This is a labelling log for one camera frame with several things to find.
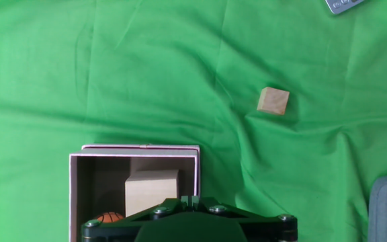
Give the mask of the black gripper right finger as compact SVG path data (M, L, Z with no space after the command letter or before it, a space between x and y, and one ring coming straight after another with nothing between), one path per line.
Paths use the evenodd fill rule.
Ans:
M292 214L266 217L199 196L190 198L190 211L199 216L196 231L216 235L215 241L298 240L298 219Z

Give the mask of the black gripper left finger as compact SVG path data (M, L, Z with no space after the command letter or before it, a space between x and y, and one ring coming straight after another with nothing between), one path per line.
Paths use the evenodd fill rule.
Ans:
M81 226L81 242L104 242L112 239L135 240L140 229L147 223L157 222L180 212L187 212L190 204L190 196L166 198L160 204L116 222L104 223L97 219L89 220Z

